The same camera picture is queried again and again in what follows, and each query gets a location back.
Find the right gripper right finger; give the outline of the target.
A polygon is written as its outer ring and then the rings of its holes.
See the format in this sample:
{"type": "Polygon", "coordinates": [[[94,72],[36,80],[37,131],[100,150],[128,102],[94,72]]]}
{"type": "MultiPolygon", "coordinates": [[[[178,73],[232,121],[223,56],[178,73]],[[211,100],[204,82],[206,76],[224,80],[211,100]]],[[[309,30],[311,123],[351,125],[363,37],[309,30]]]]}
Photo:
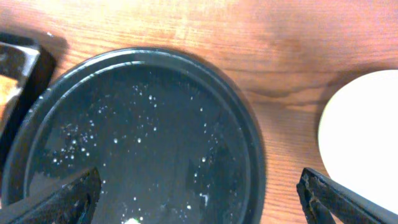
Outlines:
{"type": "Polygon", "coordinates": [[[296,185],[308,223],[397,223],[397,214],[338,184],[311,168],[304,168],[296,185]]]}

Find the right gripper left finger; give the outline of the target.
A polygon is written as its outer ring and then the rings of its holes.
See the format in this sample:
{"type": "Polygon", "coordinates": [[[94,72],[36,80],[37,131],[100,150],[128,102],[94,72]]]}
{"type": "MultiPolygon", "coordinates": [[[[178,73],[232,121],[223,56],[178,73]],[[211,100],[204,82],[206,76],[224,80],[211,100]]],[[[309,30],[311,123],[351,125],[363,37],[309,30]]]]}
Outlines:
{"type": "Polygon", "coordinates": [[[1,223],[91,223],[100,192],[97,168],[83,169],[2,208],[1,223]]]}

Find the light blue plate front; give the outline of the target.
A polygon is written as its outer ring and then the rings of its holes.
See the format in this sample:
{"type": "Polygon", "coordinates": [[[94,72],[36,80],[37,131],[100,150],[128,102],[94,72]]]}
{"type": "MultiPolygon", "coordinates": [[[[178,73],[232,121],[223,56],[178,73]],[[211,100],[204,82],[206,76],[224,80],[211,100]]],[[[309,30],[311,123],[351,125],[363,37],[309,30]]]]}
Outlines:
{"type": "Polygon", "coordinates": [[[318,147],[332,180],[397,213],[397,70],[340,88],[320,118],[318,147]]]}

